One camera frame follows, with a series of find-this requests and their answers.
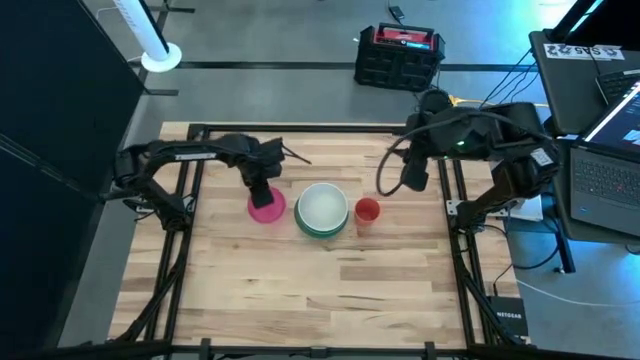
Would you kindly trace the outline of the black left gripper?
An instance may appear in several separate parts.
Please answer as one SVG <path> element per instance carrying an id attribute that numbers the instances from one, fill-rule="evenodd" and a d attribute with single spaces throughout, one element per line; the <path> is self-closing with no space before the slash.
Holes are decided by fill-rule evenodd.
<path id="1" fill-rule="evenodd" d="M 237 160 L 236 167 L 245 184 L 251 187 L 251 203 L 258 209 L 274 202 L 268 179 L 277 178 L 282 173 L 283 139 L 281 137 L 260 142 L 255 137 L 243 139 L 243 155 Z"/>

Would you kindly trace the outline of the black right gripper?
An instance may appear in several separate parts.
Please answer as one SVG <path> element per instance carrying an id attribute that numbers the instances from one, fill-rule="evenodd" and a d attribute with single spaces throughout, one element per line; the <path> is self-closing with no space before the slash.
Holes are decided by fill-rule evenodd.
<path id="1" fill-rule="evenodd" d="M 404 135 L 409 145 L 403 150 L 403 168 L 401 183 L 411 189 L 424 191 L 429 174 L 426 170 L 427 158 L 444 158 L 450 150 L 447 129 L 450 127 L 450 116 L 446 114 L 411 114 L 405 123 Z M 416 161 L 416 180 L 411 158 Z"/>

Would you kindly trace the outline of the pink plastic bowl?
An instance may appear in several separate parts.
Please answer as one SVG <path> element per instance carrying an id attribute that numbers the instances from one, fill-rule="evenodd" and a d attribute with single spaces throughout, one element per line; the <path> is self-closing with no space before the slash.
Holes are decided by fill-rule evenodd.
<path id="1" fill-rule="evenodd" d="M 251 198 L 247 200 L 248 214 L 258 223 L 268 224 L 277 221 L 284 214 L 287 207 L 286 199 L 280 190 L 271 187 L 270 192 L 273 196 L 273 202 L 267 206 L 256 208 Z"/>

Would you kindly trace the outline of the teal plastic bowl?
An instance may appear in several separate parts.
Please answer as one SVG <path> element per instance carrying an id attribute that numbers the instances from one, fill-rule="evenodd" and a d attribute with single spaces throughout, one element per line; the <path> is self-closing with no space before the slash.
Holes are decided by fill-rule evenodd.
<path id="1" fill-rule="evenodd" d="M 342 226 L 349 215 L 349 203 L 344 192 L 331 183 L 315 183 L 306 188 L 297 200 L 301 221 L 317 232 L 329 232 Z"/>

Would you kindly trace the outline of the orange-red plastic cup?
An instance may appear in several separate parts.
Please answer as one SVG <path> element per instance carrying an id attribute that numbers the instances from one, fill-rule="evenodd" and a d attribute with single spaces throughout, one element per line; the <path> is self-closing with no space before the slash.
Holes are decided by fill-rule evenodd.
<path id="1" fill-rule="evenodd" d="M 361 198 L 354 207 L 355 221 L 360 226 L 371 225 L 379 218 L 380 213 L 379 202 L 369 197 Z"/>

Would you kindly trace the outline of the green plastic plate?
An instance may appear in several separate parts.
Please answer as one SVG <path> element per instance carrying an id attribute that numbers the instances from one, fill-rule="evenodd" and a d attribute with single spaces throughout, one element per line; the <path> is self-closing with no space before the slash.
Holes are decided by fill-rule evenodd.
<path id="1" fill-rule="evenodd" d="M 349 219 L 347 202 L 344 199 L 315 201 L 301 205 L 298 198 L 294 205 L 294 220 L 305 234 L 320 239 L 332 238 L 340 233 Z"/>

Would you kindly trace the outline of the black round object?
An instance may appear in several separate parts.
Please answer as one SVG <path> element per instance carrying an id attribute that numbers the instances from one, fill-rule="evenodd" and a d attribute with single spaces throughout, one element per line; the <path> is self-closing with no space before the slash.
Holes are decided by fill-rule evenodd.
<path id="1" fill-rule="evenodd" d="M 437 114 L 452 107 L 449 94 L 441 89 L 425 91 L 419 101 L 419 112 L 423 114 Z"/>

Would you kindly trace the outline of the red black power station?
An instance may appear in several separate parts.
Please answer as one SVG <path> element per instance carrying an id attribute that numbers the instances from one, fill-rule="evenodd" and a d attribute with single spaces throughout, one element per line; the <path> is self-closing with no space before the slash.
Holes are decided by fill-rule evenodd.
<path id="1" fill-rule="evenodd" d="M 445 46 L 432 28 L 369 26 L 359 35 L 354 80 L 376 88 L 423 92 L 445 59 Z"/>

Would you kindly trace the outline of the white box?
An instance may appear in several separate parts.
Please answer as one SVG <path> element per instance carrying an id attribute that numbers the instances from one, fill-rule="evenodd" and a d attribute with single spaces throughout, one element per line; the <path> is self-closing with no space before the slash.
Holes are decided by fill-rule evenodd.
<path id="1" fill-rule="evenodd" d="M 497 212 L 490 213 L 494 218 L 515 218 L 519 220 L 540 222 L 544 218 L 542 198 L 537 196 L 531 199 L 518 199 L 513 204 Z"/>

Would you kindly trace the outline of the black desk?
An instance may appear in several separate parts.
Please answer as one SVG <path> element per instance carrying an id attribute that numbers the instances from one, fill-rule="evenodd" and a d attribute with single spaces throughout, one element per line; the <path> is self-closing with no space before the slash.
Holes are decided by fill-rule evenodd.
<path id="1" fill-rule="evenodd" d="M 625 51 L 622 61 L 552 59 L 544 46 L 550 42 L 543 31 L 529 33 L 533 55 L 538 63 L 541 82 L 550 106 L 552 134 L 581 134 L 606 110 L 604 98 L 596 85 L 598 71 L 604 73 L 640 69 L 640 52 Z M 584 242 L 640 244 L 640 237 L 590 225 L 571 218 L 570 143 L 559 144 L 563 168 L 553 181 L 556 211 L 566 237 Z"/>

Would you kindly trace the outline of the open black laptop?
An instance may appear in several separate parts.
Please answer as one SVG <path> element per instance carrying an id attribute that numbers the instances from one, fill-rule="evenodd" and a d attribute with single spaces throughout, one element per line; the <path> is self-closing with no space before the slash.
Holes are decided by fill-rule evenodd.
<path id="1" fill-rule="evenodd" d="M 640 80 L 570 150 L 573 219 L 640 237 Z"/>

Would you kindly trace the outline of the white printed label sticker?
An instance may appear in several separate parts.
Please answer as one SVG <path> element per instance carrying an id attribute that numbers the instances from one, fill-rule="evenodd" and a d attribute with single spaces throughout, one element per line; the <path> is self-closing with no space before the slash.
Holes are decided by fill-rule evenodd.
<path id="1" fill-rule="evenodd" d="M 544 53 L 549 59 L 579 59 L 596 61 L 623 61 L 622 51 L 611 47 L 582 47 L 566 44 L 543 45 Z"/>

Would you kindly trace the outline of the black monitor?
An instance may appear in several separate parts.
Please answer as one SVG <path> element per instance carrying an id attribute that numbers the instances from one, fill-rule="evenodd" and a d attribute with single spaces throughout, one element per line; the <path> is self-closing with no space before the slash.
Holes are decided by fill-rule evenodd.
<path id="1" fill-rule="evenodd" d="M 545 34 L 555 43 L 640 51 L 640 0 L 576 0 Z"/>

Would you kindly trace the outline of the black Netgear network switch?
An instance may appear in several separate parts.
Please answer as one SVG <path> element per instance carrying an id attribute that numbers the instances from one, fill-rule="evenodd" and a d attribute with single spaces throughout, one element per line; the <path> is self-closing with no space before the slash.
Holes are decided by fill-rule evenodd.
<path id="1" fill-rule="evenodd" d="M 488 300 L 496 316 L 512 334 L 529 336 L 524 301 L 521 298 L 489 296 Z"/>

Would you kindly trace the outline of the dark blue partition wall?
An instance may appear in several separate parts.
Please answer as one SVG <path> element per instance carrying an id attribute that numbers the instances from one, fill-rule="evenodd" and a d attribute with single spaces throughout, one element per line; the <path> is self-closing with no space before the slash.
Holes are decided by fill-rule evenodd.
<path id="1" fill-rule="evenodd" d="M 82 0 L 0 0 L 0 360 L 58 343 L 142 91 Z"/>

